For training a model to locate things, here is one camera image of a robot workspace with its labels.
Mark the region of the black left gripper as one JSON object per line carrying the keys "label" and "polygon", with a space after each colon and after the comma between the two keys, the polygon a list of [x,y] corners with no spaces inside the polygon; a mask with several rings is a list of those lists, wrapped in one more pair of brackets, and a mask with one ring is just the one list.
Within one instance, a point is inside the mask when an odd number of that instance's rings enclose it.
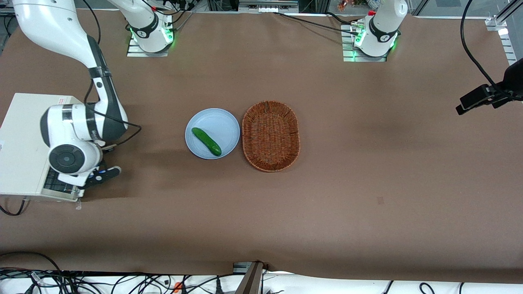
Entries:
{"label": "black left gripper", "polygon": [[[521,102],[523,95],[523,60],[519,59],[510,65],[504,73],[503,80],[493,86],[494,97],[490,102],[493,108],[499,108],[508,102]],[[480,85],[460,98],[456,106],[458,115],[477,107],[489,104],[490,92],[488,85]]]}

